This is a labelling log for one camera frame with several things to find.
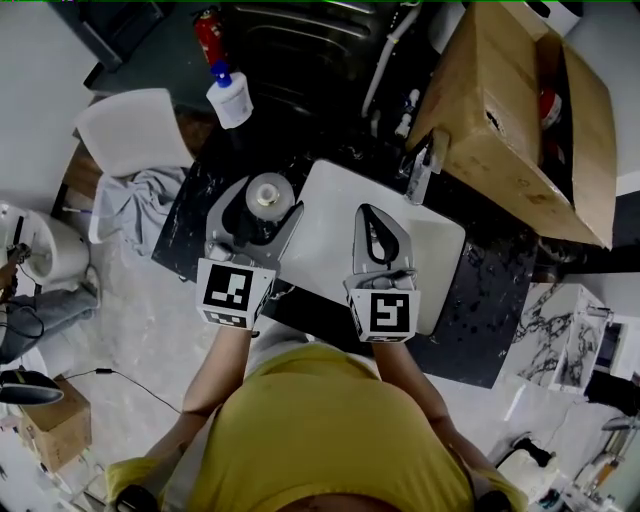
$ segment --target white sink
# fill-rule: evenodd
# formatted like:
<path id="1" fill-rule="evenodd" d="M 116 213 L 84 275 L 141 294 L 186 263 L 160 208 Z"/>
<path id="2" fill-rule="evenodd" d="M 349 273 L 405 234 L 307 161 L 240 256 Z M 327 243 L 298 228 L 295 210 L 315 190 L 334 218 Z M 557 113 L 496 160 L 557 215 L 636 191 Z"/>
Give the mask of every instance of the white sink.
<path id="1" fill-rule="evenodd" d="M 464 244 L 464 229 L 349 169 L 318 160 L 304 184 L 304 215 L 280 262 L 280 279 L 347 305 L 342 285 L 353 274 L 353 234 L 358 207 L 385 211 L 411 236 L 418 289 L 418 332 L 431 334 L 440 316 Z"/>

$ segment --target countertop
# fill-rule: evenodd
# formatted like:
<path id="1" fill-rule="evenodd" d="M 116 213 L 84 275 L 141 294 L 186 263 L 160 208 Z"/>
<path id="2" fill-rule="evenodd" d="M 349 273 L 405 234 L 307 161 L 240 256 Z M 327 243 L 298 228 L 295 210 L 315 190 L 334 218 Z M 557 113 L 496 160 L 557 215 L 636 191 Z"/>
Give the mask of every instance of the countertop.
<path id="1" fill-rule="evenodd" d="M 207 213 L 246 175 L 278 172 L 299 194 L 313 162 L 324 158 L 403 193 L 407 180 L 396 177 L 397 152 L 361 133 L 259 109 L 241 129 L 214 130 L 180 190 L 153 259 L 195 281 Z M 424 205 L 464 227 L 466 239 L 434 333 L 416 335 L 407 346 L 424 372 L 491 387 L 522 312 L 537 236 L 444 172 L 432 176 Z M 275 292 L 289 287 L 278 281 Z M 345 351 L 371 354 L 371 346 L 358 341 L 346 306 L 305 290 L 271 300 L 263 314 Z"/>

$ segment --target toilet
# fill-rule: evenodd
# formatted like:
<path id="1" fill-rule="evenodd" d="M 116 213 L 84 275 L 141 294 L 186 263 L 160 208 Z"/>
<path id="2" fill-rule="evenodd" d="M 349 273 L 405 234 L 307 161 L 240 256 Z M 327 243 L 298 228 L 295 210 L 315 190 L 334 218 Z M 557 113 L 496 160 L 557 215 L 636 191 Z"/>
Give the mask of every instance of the toilet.
<path id="1" fill-rule="evenodd" d="M 78 281 L 89 265 L 89 248 L 73 228 L 44 213 L 0 201 L 0 265 L 6 263 L 4 248 L 17 242 L 31 248 L 22 269 L 42 286 Z"/>

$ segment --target red fire extinguisher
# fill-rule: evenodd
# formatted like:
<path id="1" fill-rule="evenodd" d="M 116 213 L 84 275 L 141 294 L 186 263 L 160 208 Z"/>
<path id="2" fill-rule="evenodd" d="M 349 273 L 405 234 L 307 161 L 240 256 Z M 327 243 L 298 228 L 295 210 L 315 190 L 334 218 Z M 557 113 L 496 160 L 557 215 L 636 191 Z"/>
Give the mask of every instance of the red fire extinguisher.
<path id="1" fill-rule="evenodd" d="M 218 13 L 212 8 L 202 11 L 193 22 L 193 27 L 209 66 L 219 60 L 226 61 L 227 53 L 222 46 L 222 25 Z"/>

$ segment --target towel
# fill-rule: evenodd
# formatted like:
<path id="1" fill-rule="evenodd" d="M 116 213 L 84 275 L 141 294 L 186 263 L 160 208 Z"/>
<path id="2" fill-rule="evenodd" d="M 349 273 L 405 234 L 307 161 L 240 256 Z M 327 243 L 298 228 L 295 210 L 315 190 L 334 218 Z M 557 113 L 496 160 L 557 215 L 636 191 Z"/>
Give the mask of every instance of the towel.
<path id="1" fill-rule="evenodd" d="M 128 181 L 103 174 L 92 214 L 99 238 L 119 233 L 130 252 L 150 258 L 184 179 L 180 167 L 147 169 Z"/>

